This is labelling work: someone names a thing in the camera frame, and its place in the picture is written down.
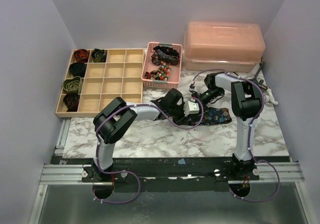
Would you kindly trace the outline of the navy floral tie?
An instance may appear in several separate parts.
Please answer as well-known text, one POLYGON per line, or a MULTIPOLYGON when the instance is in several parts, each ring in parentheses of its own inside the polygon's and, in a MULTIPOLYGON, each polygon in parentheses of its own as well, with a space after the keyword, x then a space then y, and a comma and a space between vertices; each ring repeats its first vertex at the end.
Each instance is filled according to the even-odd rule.
MULTIPOLYGON (((180 121, 180 125, 195 126, 201 118, 201 112, 190 114, 180 121)), ((228 124, 232 121, 230 112, 227 108, 206 107, 200 125, 214 126, 228 124)))

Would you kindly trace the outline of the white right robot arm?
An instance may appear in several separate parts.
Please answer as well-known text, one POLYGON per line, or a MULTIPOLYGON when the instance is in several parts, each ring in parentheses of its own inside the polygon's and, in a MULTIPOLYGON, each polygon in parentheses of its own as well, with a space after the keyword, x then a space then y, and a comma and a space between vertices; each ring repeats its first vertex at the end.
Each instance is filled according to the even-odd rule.
POLYGON ((231 93, 231 109, 237 121, 234 158, 239 162, 256 162, 253 154, 254 131, 265 98, 260 87, 252 79, 233 76, 228 72, 208 74, 204 82, 209 90, 222 88, 231 93))

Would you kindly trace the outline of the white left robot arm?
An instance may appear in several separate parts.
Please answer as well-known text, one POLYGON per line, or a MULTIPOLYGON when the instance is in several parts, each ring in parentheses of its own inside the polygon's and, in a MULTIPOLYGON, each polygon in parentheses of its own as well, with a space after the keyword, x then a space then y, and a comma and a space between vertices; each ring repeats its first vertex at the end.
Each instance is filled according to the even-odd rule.
POLYGON ((175 88, 167 94, 148 103, 126 102, 121 97, 113 99, 94 119, 97 137, 97 151, 94 157, 96 167, 93 175, 101 182, 111 175, 115 144, 127 132, 133 122, 159 121, 166 117, 173 120, 184 116, 183 95, 175 88))

